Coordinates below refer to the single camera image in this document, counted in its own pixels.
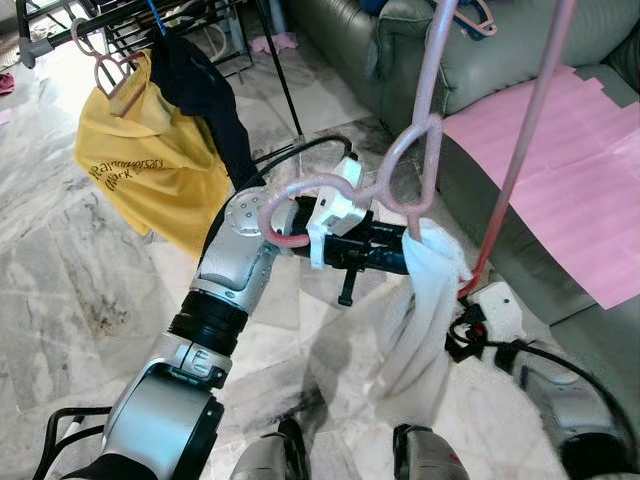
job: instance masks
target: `black metal rack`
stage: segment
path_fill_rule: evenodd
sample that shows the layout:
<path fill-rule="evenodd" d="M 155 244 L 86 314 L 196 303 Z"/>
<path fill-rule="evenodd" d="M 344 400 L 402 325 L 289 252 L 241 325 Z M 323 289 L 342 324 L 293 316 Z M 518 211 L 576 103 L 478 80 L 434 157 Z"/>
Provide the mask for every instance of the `black metal rack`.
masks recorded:
<path fill-rule="evenodd" d="M 56 47 L 72 40 L 71 30 L 69 27 L 64 28 L 64 30 L 47 38 L 32 41 L 30 30 L 31 25 L 42 17 L 48 16 L 49 18 L 52 18 L 52 13 L 61 10 L 64 10 L 67 15 L 69 15 L 70 21 L 73 20 L 75 16 L 71 10 L 72 4 L 80 5 L 87 17 L 86 22 L 82 22 L 78 25 L 78 37 L 86 38 L 90 33 L 96 30 L 102 30 L 105 34 L 110 53 L 112 54 L 119 54 L 126 57 L 137 50 L 150 47 L 153 43 L 151 36 L 152 32 L 155 31 L 156 22 L 149 8 L 148 0 L 110 0 L 104 3 L 98 3 L 99 0 L 56 0 L 42 7 L 39 7 L 33 0 L 15 1 L 18 19 L 18 45 L 20 48 L 20 59 L 27 68 L 33 68 L 35 66 L 36 58 L 45 55 L 53 51 Z M 220 21 L 223 13 L 232 9 L 242 27 L 244 49 L 242 51 L 232 52 L 223 58 L 216 60 L 214 63 L 219 65 L 238 56 L 246 55 L 249 58 L 250 64 L 253 65 L 251 51 L 247 42 L 244 23 L 242 20 L 242 10 L 250 1 L 256 6 L 258 17 L 260 18 L 260 24 L 264 35 L 266 36 L 271 58 L 273 59 L 278 78 L 280 79 L 282 90 L 286 97 L 297 134 L 298 136 L 302 136 L 302 129 L 300 127 L 298 115 L 293 105 L 289 87 L 282 71 L 282 66 L 280 65 L 275 45 L 271 39 L 269 25 L 260 1 L 224 0 L 224 3 L 220 5 L 220 2 L 216 0 L 198 0 L 200 6 L 203 7 L 201 15 L 193 17 L 187 21 L 181 21 L 178 25 L 173 27 L 167 26 L 166 28 L 171 30 L 174 34 L 187 35 L 188 33 L 195 32 Z M 165 25 L 171 22 L 171 20 L 185 16 L 185 13 L 183 12 L 172 15 L 167 15 L 167 13 L 175 7 L 184 5 L 187 3 L 187 0 L 156 0 L 154 3 L 160 15 L 163 16 Z M 31 12 L 27 11 L 27 6 L 31 7 Z M 55 19 L 53 20 L 59 26 L 64 27 L 64 25 L 59 21 Z M 292 145 L 279 149 L 277 152 L 272 152 L 268 156 L 273 156 L 278 152 L 285 151 L 291 148 L 291 146 Z"/>

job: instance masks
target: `white cloth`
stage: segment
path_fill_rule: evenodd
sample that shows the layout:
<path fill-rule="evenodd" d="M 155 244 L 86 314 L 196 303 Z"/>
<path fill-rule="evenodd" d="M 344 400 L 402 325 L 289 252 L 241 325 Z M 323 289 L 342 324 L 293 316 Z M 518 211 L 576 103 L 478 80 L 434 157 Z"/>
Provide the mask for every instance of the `white cloth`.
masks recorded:
<path fill-rule="evenodd" d="M 422 243 L 408 231 L 402 247 L 409 271 L 392 291 L 383 315 L 374 320 L 378 358 L 368 398 L 379 420 L 433 424 L 449 367 L 444 350 L 453 321 L 459 281 L 471 272 L 458 242 L 429 219 L 421 219 Z"/>

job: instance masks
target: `pink sheet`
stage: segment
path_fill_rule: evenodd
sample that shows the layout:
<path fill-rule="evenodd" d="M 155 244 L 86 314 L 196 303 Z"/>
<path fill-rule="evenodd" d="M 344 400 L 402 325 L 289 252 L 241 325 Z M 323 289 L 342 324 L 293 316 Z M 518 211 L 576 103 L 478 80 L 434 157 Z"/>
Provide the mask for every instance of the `pink sheet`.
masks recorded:
<path fill-rule="evenodd" d="M 619 108 L 595 78 L 559 67 L 511 205 L 603 308 L 640 294 L 640 104 Z M 445 120 L 445 132 L 501 186 L 533 83 Z"/>

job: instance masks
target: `yellow t-shirt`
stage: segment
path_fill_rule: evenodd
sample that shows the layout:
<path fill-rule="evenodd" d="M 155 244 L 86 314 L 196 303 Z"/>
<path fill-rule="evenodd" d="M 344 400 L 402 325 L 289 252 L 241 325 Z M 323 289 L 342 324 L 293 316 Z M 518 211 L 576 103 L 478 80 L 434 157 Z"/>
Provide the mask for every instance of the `yellow t-shirt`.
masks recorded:
<path fill-rule="evenodd" d="M 143 92 L 122 118 L 91 92 L 74 159 L 138 233 L 154 230 L 198 258 L 230 181 L 207 125 L 164 100 L 150 71 L 145 55 L 126 84 Z"/>

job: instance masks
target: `green leather sofa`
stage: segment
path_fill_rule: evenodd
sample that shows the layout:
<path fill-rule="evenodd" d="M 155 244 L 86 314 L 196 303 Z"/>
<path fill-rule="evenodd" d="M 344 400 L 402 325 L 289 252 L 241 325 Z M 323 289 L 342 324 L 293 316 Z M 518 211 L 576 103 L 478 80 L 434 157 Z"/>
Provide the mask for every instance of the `green leather sofa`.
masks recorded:
<path fill-rule="evenodd" d="M 498 33 L 475 41 L 454 26 L 432 110 L 454 114 L 476 100 L 536 76 L 555 2 L 487 1 Z M 372 17 L 358 0 L 285 0 L 360 100 L 397 134 L 411 118 L 424 39 L 427 0 L 389 0 Z M 640 0 L 578 0 L 562 62 L 597 77 L 618 105 L 638 101 Z M 481 242 L 498 188 L 451 139 L 438 178 L 451 213 Z M 556 340 L 620 400 L 640 432 L 640 297 L 604 311 L 558 265 L 510 210 L 491 261 Z"/>

